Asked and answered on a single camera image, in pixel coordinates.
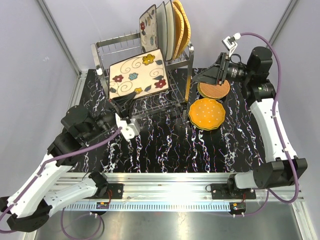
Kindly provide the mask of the woven orange rattan plate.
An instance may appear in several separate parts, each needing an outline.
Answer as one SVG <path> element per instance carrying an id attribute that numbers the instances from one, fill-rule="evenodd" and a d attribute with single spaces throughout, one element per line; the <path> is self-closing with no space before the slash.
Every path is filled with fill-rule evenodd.
<path id="1" fill-rule="evenodd" d="M 224 98 L 230 91 L 230 83 L 226 80 L 222 85 L 213 85 L 210 84 L 212 87 L 212 95 L 213 99 L 222 99 Z"/>

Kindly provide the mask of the woven bamboo plate green rim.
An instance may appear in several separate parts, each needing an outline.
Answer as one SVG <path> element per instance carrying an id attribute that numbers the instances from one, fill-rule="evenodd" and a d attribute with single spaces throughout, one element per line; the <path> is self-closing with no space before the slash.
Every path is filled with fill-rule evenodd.
<path id="1" fill-rule="evenodd" d="M 197 85 L 197 90 L 202 97 L 213 98 L 213 89 L 210 84 L 207 85 L 206 83 L 199 83 Z"/>

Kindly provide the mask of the floral square plate dark rim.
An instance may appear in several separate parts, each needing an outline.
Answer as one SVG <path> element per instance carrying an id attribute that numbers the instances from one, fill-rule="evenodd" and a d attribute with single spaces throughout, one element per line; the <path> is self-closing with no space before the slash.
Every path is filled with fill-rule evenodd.
<path id="1" fill-rule="evenodd" d="M 110 99 L 136 92 L 135 99 L 169 89 L 166 65 L 160 49 L 145 52 L 109 67 Z"/>

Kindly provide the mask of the orange polka dot plate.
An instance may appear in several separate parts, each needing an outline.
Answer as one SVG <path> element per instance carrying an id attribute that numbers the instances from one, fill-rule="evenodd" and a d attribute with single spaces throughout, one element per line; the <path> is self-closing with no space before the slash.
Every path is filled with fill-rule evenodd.
<path id="1" fill-rule="evenodd" d="M 223 105 L 211 98 L 196 100 L 188 111 L 190 122 L 198 129 L 206 131 L 218 129 L 225 121 L 225 116 Z"/>

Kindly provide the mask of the green polka dot plate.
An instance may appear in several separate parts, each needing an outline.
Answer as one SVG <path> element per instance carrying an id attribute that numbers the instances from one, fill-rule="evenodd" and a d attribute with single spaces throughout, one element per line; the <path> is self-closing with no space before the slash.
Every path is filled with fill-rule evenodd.
<path id="1" fill-rule="evenodd" d="M 192 124 L 201 130 L 215 130 L 218 129 L 225 121 L 225 112 L 222 110 L 190 110 L 188 113 L 189 119 Z"/>

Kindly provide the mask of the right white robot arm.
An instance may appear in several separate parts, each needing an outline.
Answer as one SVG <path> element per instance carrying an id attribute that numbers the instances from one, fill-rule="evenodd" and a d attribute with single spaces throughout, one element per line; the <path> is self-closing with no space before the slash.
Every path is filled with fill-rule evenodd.
<path id="1" fill-rule="evenodd" d="M 252 199 L 250 192 L 255 189 L 294 186 L 295 191 L 299 191 L 298 180 L 308 164 L 305 158 L 298 157 L 290 144 L 279 113 L 275 88 L 268 79 L 274 56 L 269 48 L 257 46 L 244 64 L 232 62 L 232 58 L 222 52 L 212 66 L 193 77 L 194 82 L 211 86 L 222 85 L 225 81 L 240 83 L 242 96 L 255 117 L 265 151 L 265 163 L 252 171 L 231 174 L 224 184 L 212 184 L 212 192 L 232 199 Z"/>

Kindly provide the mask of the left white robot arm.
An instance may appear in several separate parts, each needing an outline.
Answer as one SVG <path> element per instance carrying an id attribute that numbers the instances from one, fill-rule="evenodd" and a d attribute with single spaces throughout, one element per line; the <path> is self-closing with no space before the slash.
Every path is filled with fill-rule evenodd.
<path id="1" fill-rule="evenodd" d="M 1 197 L 1 217 L 9 215 L 8 230 L 30 233 L 42 227 L 57 211 L 86 198 L 112 197 L 107 176 L 100 171 L 91 172 L 87 178 L 63 190 L 49 192 L 64 173 L 79 161 L 78 156 L 106 145 L 118 135 L 127 141 L 140 132 L 130 111 L 136 97 L 132 92 L 109 99 L 107 109 L 93 116 L 83 105 L 74 105 L 61 119 L 62 132 L 47 149 L 34 173 L 13 195 Z"/>

